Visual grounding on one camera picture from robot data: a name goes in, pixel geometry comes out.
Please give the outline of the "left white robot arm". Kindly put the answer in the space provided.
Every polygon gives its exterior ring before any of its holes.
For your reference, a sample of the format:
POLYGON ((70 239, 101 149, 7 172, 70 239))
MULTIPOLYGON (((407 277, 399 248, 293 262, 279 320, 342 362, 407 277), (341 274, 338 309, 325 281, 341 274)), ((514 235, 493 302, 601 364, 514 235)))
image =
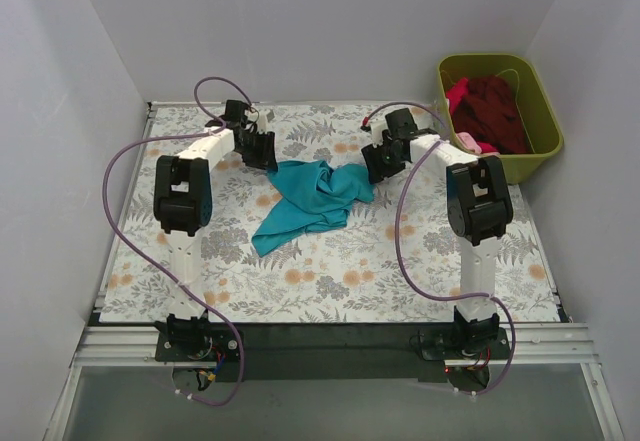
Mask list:
POLYGON ((178 279, 168 313, 178 319, 199 318, 205 311, 202 283, 202 235, 213 214, 211 171, 232 152, 251 168, 275 172, 275 133, 269 129, 274 113, 258 111, 242 101, 229 100, 222 120, 188 148, 156 162, 154 217, 165 233, 169 271, 178 279))

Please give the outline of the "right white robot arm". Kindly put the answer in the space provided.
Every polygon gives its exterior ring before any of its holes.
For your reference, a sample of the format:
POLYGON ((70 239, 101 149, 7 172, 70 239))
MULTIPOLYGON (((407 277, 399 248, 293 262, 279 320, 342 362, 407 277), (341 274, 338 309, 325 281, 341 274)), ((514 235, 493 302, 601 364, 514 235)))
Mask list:
POLYGON ((469 154, 444 140, 418 121, 400 103, 384 121, 363 118, 361 130, 371 136, 362 149, 369 181, 380 183, 399 174, 410 163, 395 220, 402 215, 405 198, 418 170, 429 168, 446 184, 446 214, 460 249, 460 293, 436 296, 422 291, 404 266, 399 239, 394 240, 401 274, 421 296, 454 304, 452 348, 464 358, 475 358, 499 339, 502 305, 495 297, 496 262, 501 240, 513 220, 513 206, 501 160, 496 156, 469 154))

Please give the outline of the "teal t shirt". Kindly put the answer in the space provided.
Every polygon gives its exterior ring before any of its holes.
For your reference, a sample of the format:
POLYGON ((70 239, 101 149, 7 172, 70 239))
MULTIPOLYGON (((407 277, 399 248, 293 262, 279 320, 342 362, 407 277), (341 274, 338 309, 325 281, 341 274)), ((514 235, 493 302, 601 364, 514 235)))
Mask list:
POLYGON ((358 164, 332 168, 325 161, 284 161, 268 179, 281 199, 252 236, 261 257, 303 234, 346 227, 355 203, 374 200, 368 171, 358 164))

